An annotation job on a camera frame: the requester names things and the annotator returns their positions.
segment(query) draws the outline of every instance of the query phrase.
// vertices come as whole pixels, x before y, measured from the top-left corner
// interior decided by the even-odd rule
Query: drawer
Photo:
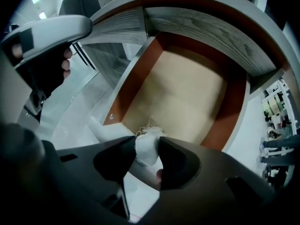
[[[117,84],[101,123],[133,133],[150,121],[171,138],[222,150],[249,94],[247,73],[199,41],[160,32]]]

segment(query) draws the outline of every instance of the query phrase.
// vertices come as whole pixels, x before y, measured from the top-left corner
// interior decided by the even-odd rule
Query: wooden drawer
[[[168,137],[222,150],[248,94],[247,73],[232,59],[161,32],[129,64],[101,123],[122,122],[136,133],[151,117]]]

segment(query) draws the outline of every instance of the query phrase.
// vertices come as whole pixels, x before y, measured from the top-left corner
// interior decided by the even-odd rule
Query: open drawer
[[[247,73],[232,59],[199,41],[160,32],[127,67],[100,123],[121,122],[136,133],[151,117],[168,137],[222,150],[248,94]]]

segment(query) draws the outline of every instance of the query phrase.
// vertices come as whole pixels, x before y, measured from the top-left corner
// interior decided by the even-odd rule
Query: hand
[[[13,45],[13,47],[12,47],[12,54],[16,58],[22,58],[23,52],[22,52],[22,47],[21,47],[20,44]],[[71,74],[70,61],[68,60],[68,59],[70,59],[72,57],[72,51],[71,51],[70,48],[67,48],[64,51],[64,57],[66,58],[66,60],[64,60],[62,62],[61,67],[62,67],[62,69],[64,69],[64,78],[66,79]]]

